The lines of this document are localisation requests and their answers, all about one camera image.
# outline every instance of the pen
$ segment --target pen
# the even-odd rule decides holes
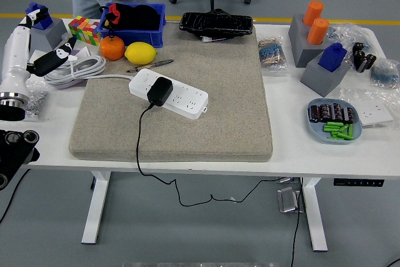
[[[172,63],[173,61],[174,61],[173,59],[167,59],[165,61],[156,62],[154,64],[136,67],[136,68],[133,68],[131,70],[127,70],[126,72],[127,73],[135,73],[135,72],[138,72],[140,69],[144,69],[144,68],[150,69],[150,68],[154,68],[154,67],[160,67],[160,66]]]

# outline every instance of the black cable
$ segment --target black cable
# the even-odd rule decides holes
[[[400,259],[394,260],[392,263],[390,263],[390,264],[387,265],[386,267],[390,267],[390,266],[394,265],[395,263],[397,263],[398,261],[400,261]]]
[[[93,176],[92,183],[90,185],[90,191],[94,191],[95,186],[96,186],[96,177]]]
[[[262,179],[262,180],[260,180],[260,181],[258,182],[258,184],[257,184],[250,192],[248,192],[248,194],[247,194],[242,200],[217,199],[217,198],[215,198],[212,194],[210,194],[210,199],[207,200],[207,201],[203,201],[203,202],[200,202],[200,203],[193,203],[193,204],[184,204],[184,203],[182,203],[182,201],[181,201],[181,194],[180,194],[179,189],[178,189],[178,187],[177,187],[178,184],[177,184],[176,179],[173,179],[172,181],[167,182],[167,181],[162,180],[161,178],[159,178],[158,176],[156,176],[156,175],[154,175],[154,174],[151,174],[151,173],[144,173],[144,172],[142,171],[141,167],[140,167],[140,164],[139,164],[139,142],[140,142],[140,136],[141,136],[141,130],[142,130],[142,118],[143,118],[143,115],[144,115],[147,111],[149,111],[150,109],[152,109],[153,106],[154,106],[153,104],[150,104],[149,107],[143,111],[143,113],[140,115],[140,118],[139,118],[139,134],[138,134],[138,136],[137,136],[137,144],[136,144],[136,162],[137,162],[137,168],[139,169],[140,174],[143,175],[143,176],[151,176],[151,177],[153,177],[153,178],[155,178],[155,179],[158,179],[160,182],[162,182],[163,184],[166,184],[166,185],[175,184],[175,188],[176,188],[176,192],[177,192],[179,204],[180,204],[181,206],[185,206],[185,207],[198,206],[199,204],[206,204],[206,203],[209,203],[209,202],[212,201],[212,200],[215,200],[215,201],[230,201],[230,202],[232,202],[232,203],[242,203],[244,200],[246,200],[246,198],[247,198],[247,197],[248,197],[248,196],[263,182],[263,181],[267,181],[267,182],[268,182],[268,181],[269,181],[269,182],[271,182],[271,181],[279,181],[280,179],[285,178],[285,177],[282,177],[282,178],[278,178],[278,179]]]
[[[17,191],[20,182],[23,180],[23,178],[25,177],[25,175],[26,175],[29,171],[30,171],[30,169],[28,169],[28,170],[25,171],[25,173],[21,176],[21,178],[19,179],[17,185],[15,186],[14,191],[12,192],[10,201],[8,202],[7,208],[6,208],[6,210],[4,211],[4,214],[2,215],[2,217],[1,217],[1,219],[0,219],[0,223],[2,223],[4,217],[6,217],[6,214],[7,214],[7,212],[8,212],[8,209],[10,208],[11,202],[13,201],[15,192]]]
[[[293,262],[294,262],[294,245],[296,243],[296,235],[298,233],[298,229],[299,229],[299,220],[300,220],[300,199],[303,196],[303,187],[302,187],[302,182],[303,179],[301,179],[301,186],[300,186],[300,193],[299,193],[299,197],[297,197],[296,195],[296,199],[297,199],[297,223],[296,223],[296,230],[294,231],[294,237],[293,237],[293,248],[292,248],[292,263],[290,264],[291,267],[293,267]]]

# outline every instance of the yellow floor line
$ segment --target yellow floor line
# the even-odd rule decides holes
[[[0,13],[0,18],[23,18],[25,14],[6,14]],[[72,14],[51,14],[55,18],[72,18]],[[166,16],[168,21],[180,21],[182,16]],[[292,18],[264,18],[254,17],[255,22],[259,23],[290,23]],[[400,26],[399,20],[357,20],[357,19],[328,19],[330,23],[354,23],[366,25],[392,25]]]

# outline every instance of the orange cylinder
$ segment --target orange cylinder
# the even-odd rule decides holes
[[[310,3],[308,4],[306,14],[304,15],[304,19],[302,20],[302,23],[307,26],[313,26],[314,20],[321,16],[323,9],[324,9],[324,4],[321,1],[318,0],[310,1]]]
[[[329,27],[329,21],[324,18],[314,20],[310,32],[308,33],[307,41],[312,45],[320,45]]]

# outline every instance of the blue plate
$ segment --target blue plate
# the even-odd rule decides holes
[[[354,119],[353,119],[353,138],[354,140],[358,139],[358,137],[360,137],[361,135],[361,131],[363,130],[361,127],[361,122],[360,119],[358,117],[358,113],[356,111],[356,109],[354,108],[354,106],[352,106],[351,104],[340,100],[340,99],[329,99],[329,98],[317,98],[312,100],[308,106],[307,106],[307,120],[309,120],[309,116],[308,116],[308,110],[310,108],[310,106],[320,106],[322,104],[333,104],[333,103],[338,103],[340,104],[340,106],[342,108],[351,108],[354,114]],[[315,137],[317,137],[318,139],[321,139],[325,142],[328,143],[333,143],[333,144],[349,144],[351,142],[353,142],[354,140],[335,140],[335,139],[328,139],[328,137],[331,136],[331,133],[325,133],[323,131],[324,125],[326,124],[325,122],[318,122],[318,123],[314,123],[314,122],[310,122],[308,121],[308,124],[311,128],[311,132],[315,135]]]

